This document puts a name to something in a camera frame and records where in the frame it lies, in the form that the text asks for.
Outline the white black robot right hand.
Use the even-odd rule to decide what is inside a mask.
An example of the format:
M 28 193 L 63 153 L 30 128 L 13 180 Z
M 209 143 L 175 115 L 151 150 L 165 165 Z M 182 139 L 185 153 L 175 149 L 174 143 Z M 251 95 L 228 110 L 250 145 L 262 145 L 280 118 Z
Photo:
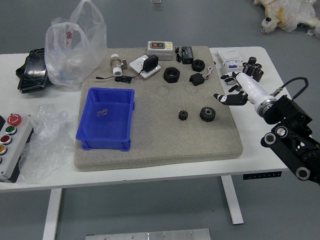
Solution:
M 254 104 L 254 109 L 258 115 L 263 115 L 264 111 L 270 108 L 277 100 L 254 80 L 251 76 L 239 72 L 232 72 L 232 75 L 225 74 L 221 77 L 226 83 L 235 80 L 238 85 L 234 85 L 229 92 L 239 89 L 238 94 L 221 95 L 215 93 L 213 96 L 223 105 L 243 106 L 249 101 Z

